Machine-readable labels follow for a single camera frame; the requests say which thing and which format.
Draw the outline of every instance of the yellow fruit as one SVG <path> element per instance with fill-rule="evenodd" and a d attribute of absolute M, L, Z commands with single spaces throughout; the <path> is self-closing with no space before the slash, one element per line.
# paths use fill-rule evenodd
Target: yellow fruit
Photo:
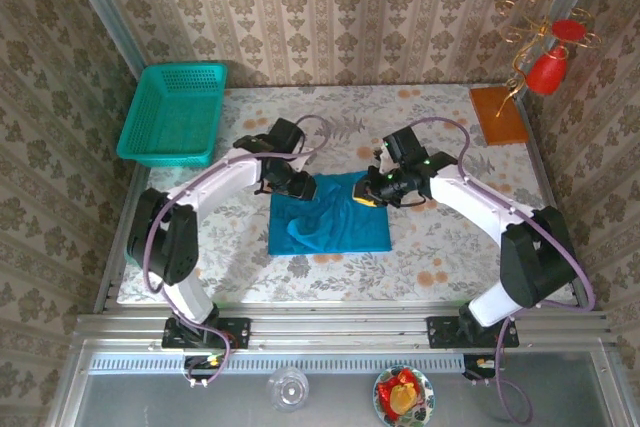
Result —
<path fill-rule="evenodd" d="M 391 389 L 389 404 L 398 415 L 406 414 L 418 401 L 418 393 L 413 384 L 400 384 Z"/>

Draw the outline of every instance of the fruit on plate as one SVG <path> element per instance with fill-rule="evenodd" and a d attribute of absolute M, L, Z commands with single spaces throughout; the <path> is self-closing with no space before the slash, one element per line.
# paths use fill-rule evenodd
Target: fruit on plate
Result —
<path fill-rule="evenodd" d="M 410 369 L 402 369 L 386 382 L 378 383 L 378 397 L 385 413 L 394 422 L 418 402 L 420 384 Z"/>

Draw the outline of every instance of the red lantern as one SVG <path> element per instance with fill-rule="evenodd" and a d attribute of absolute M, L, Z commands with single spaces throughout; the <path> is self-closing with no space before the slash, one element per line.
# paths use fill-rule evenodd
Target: red lantern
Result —
<path fill-rule="evenodd" d="M 567 73 L 567 48 L 559 44 L 533 64 L 527 86 L 537 94 L 553 94 Z"/>

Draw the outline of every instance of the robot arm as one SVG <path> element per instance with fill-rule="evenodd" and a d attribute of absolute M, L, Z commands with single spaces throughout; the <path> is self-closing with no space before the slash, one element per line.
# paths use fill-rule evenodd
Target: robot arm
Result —
<path fill-rule="evenodd" d="M 553 207 L 534 210 L 515 202 L 482 182 L 461 175 L 457 160 L 438 152 L 429 155 L 410 127 L 384 138 L 380 168 L 369 167 L 354 188 L 354 199 L 369 206 L 402 207 L 403 197 L 417 191 L 457 210 L 484 230 L 500 247 L 500 280 L 460 312 L 468 337 L 479 334 L 522 308 L 536 305 L 575 278 L 571 265 L 512 209 L 506 201 L 542 226 L 572 255 L 564 219 Z"/>
<path fill-rule="evenodd" d="M 285 119 L 278 119 L 268 134 L 245 136 L 212 170 L 216 175 L 187 191 L 180 202 L 162 219 L 156 232 L 149 261 L 150 271 L 164 282 L 164 292 L 177 309 L 197 324 L 215 324 L 217 309 L 199 282 L 195 266 L 198 262 L 198 223 L 205 219 L 227 197 L 258 182 L 268 182 L 274 193 L 311 200 L 316 185 L 313 177 L 301 171 L 307 157 L 293 160 L 280 157 L 253 158 L 231 162 L 251 153 L 284 153 L 297 151 L 304 141 L 300 128 Z M 138 201 L 127 242 L 127 254 L 138 265 L 143 264 L 149 229 L 160 209 L 182 192 L 186 185 L 161 193 L 146 190 Z"/>

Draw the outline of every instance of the blue towel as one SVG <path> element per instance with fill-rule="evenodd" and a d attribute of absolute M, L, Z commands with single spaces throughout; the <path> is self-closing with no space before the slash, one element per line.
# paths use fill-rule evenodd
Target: blue towel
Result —
<path fill-rule="evenodd" d="M 390 251 L 387 209 L 352 199 L 353 186 L 365 173 L 316 175 L 311 201 L 272 195 L 269 254 Z"/>

